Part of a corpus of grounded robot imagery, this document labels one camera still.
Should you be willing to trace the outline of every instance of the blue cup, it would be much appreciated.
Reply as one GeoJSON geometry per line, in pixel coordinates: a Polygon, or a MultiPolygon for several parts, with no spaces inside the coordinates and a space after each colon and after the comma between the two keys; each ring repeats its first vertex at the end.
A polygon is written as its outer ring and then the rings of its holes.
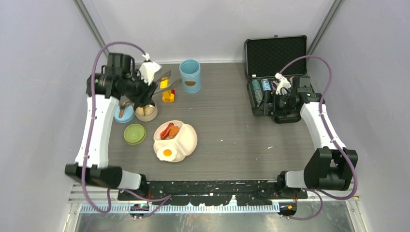
{"type": "Polygon", "coordinates": [[[179,65],[181,72],[182,88],[187,93],[196,93],[201,87],[201,66],[194,59],[188,59],[179,65]]]}

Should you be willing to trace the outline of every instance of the yellow bottle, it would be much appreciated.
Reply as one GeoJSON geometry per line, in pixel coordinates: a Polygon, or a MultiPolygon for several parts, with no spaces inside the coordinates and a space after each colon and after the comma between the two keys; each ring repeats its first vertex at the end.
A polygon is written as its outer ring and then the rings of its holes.
{"type": "MultiPolygon", "coordinates": [[[[160,83],[160,89],[166,88],[169,86],[169,78],[163,78],[160,83]]],[[[174,102],[175,100],[175,90],[167,90],[162,92],[162,101],[163,102],[174,102]]]]}

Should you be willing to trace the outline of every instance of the metal pole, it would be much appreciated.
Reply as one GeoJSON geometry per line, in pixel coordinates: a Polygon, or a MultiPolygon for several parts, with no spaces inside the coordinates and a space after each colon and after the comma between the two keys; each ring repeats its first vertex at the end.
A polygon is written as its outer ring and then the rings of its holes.
{"type": "Polygon", "coordinates": [[[344,0],[335,0],[330,7],[326,17],[324,18],[324,21],[321,25],[321,27],[318,30],[318,33],[316,33],[315,38],[312,41],[312,44],[310,45],[309,49],[307,50],[308,55],[313,55],[315,52],[316,48],[319,45],[320,40],[322,39],[324,33],[326,32],[327,28],[329,27],[330,23],[332,22],[333,18],[336,16],[337,12],[340,9],[340,6],[344,0]]]}
{"type": "MultiPolygon", "coordinates": [[[[77,6],[78,11],[80,12],[81,16],[83,17],[85,23],[87,24],[88,28],[90,29],[91,34],[94,36],[96,42],[100,47],[105,45],[104,39],[101,36],[100,32],[98,31],[97,26],[95,25],[94,21],[92,20],[91,15],[89,14],[85,4],[82,0],[73,0],[74,4],[77,6]]],[[[105,56],[108,58],[108,49],[104,51],[105,56]]]]}

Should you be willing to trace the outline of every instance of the white wall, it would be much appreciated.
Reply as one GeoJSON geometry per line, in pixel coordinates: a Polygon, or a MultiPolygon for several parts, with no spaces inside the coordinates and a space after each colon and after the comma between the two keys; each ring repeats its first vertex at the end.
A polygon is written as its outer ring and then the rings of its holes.
{"type": "MultiPolygon", "coordinates": [[[[249,38],[313,40],[333,0],[83,0],[106,43],[129,41],[155,61],[242,60],[249,38]]],[[[137,51],[119,47],[141,57],[137,51]]]]}
{"type": "Polygon", "coordinates": [[[59,232],[99,47],[71,0],[1,1],[0,34],[0,228],[59,232]]]}
{"type": "MultiPolygon", "coordinates": [[[[359,154],[359,194],[376,232],[410,226],[409,9],[409,1],[345,1],[316,51],[333,67],[328,112],[359,154]]],[[[308,68],[323,91],[326,66],[308,68]]]]}

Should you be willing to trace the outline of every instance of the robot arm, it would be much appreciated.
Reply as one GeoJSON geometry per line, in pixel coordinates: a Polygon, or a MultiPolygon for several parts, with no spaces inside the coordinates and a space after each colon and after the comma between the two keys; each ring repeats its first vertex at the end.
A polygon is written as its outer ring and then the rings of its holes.
{"type": "Polygon", "coordinates": [[[294,77],[292,85],[292,89],[284,91],[286,93],[279,90],[273,96],[272,114],[277,123],[303,119],[313,140],[315,152],[303,170],[283,171],[278,176],[279,188],[347,190],[351,183],[352,172],[333,141],[336,141],[346,152],[354,167],[358,160],[356,151],[347,149],[337,136],[323,102],[322,113],[334,140],[329,137],[319,112],[322,95],[313,91],[310,78],[294,77]]]}
{"type": "Polygon", "coordinates": [[[86,183],[110,189],[140,188],[145,179],[143,175],[124,171],[120,167],[108,166],[108,142],[112,121],[121,96],[128,97],[138,106],[145,106],[151,102],[157,89],[158,84],[153,82],[154,74],[161,69],[161,66],[150,61],[149,57],[145,58],[140,69],[136,70],[134,59],[131,56],[110,53],[107,65],[102,67],[101,73],[96,74],[95,83],[91,83],[91,78],[88,78],[88,109],[83,141],[75,163],[66,165],[66,175],[81,182],[81,168],[92,114],[91,85],[94,85],[96,111],[88,152],[86,183]]]}

